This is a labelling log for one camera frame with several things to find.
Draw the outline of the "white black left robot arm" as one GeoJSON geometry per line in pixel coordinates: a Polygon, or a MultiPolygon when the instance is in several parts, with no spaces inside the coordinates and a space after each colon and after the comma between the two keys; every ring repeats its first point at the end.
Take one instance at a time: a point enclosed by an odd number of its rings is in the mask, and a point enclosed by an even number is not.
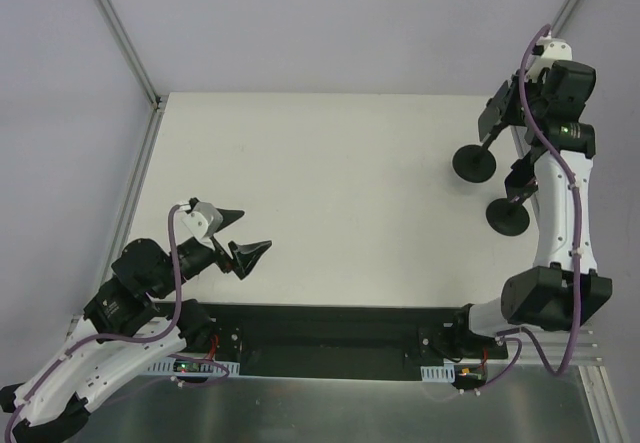
{"type": "Polygon", "coordinates": [[[215,238],[243,215],[193,198],[169,211],[168,251],[148,238],[127,244],[52,359],[2,388],[5,441],[64,442],[151,363],[186,349],[214,352],[213,320],[182,287],[211,266],[239,279],[252,272],[271,241],[222,247],[215,238]]]}

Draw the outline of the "black phone stand round base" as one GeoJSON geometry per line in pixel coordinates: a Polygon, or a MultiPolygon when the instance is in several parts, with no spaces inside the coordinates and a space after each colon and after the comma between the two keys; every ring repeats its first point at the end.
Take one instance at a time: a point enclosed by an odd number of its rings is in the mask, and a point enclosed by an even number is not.
{"type": "Polygon", "coordinates": [[[527,200],[511,203],[506,198],[505,190],[504,198],[493,200],[486,208],[485,217],[490,227],[508,237],[523,234],[530,225],[530,216],[525,208],[527,200]]]}

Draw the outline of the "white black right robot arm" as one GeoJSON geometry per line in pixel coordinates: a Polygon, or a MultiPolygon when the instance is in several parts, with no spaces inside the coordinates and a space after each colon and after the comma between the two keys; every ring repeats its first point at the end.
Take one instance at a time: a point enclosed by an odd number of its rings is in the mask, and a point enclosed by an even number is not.
{"type": "Polygon", "coordinates": [[[508,127],[525,128],[529,150],[512,165],[505,197],[492,201],[485,217],[494,231],[514,237],[530,224],[525,201],[536,197],[539,207],[531,268],[510,277],[498,298],[457,311],[447,339],[456,356],[473,357],[499,334],[525,326],[571,331],[611,298],[613,284],[598,273],[589,231],[595,130],[579,120],[595,83],[594,68],[567,57],[530,67],[488,100],[479,143],[454,154],[461,179],[484,183],[497,167],[491,144],[508,127]]]}

